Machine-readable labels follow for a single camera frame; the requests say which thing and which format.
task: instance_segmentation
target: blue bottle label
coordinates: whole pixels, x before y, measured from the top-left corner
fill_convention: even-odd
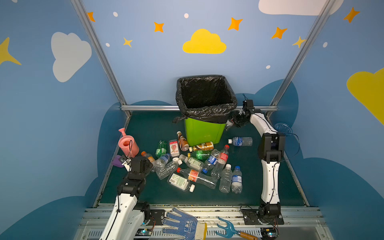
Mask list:
[[[209,158],[207,159],[208,160],[208,162],[210,163],[210,164],[213,164],[213,165],[215,165],[216,164],[216,161],[217,161],[217,158],[215,158],[214,156],[209,156]]]
[[[243,145],[243,138],[242,137],[234,137],[234,139],[235,139],[235,141],[234,141],[235,146]]]
[[[242,177],[238,175],[232,176],[232,182],[239,182],[242,183]]]
[[[160,158],[163,159],[166,162],[166,164],[168,163],[168,159],[165,155],[161,156]]]

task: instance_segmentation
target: purple plastic object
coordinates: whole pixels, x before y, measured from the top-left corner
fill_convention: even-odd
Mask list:
[[[120,155],[116,155],[116,157],[112,161],[112,165],[116,167],[124,167],[121,162],[119,161]]]

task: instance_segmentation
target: blue garden fork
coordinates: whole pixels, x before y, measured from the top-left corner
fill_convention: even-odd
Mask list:
[[[217,234],[217,235],[222,236],[222,237],[225,237],[225,238],[231,238],[234,234],[237,234],[237,235],[239,235],[240,237],[243,237],[243,238],[248,239],[248,240],[257,240],[257,237],[255,237],[255,236],[252,236],[252,235],[250,235],[250,234],[248,234],[248,233],[245,233],[245,232],[241,232],[241,231],[237,231],[237,230],[235,230],[234,225],[233,225],[230,221],[227,221],[227,220],[225,220],[225,219],[222,219],[221,217],[217,217],[217,218],[218,218],[219,220],[224,221],[224,222],[227,223],[227,226],[226,226],[226,227],[223,227],[223,226],[217,224],[217,226],[218,226],[219,228],[222,228],[222,229],[224,229],[224,230],[226,231],[226,234],[225,234],[225,235],[223,235],[223,234],[221,234],[221,233],[218,233],[218,232],[216,231],[216,234]]]

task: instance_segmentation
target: white cloud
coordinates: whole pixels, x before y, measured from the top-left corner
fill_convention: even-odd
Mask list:
[[[336,0],[331,14],[336,12],[344,0]],[[259,10],[266,14],[319,15],[326,0],[260,0]]]
[[[68,81],[91,57],[91,45],[76,34],[54,33],[51,48],[56,61],[53,74],[60,82]]]

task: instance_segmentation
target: green plastic bottle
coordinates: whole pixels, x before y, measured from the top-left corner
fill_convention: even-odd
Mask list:
[[[161,155],[167,153],[167,143],[164,140],[161,140],[159,144],[157,145],[156,149],[156,157],[159,158]]]
[[[211,150],[197,150],[193,153],[188,153],[188,157],[194,157],[198,160],[207,160],[208,157],[211,155]]]

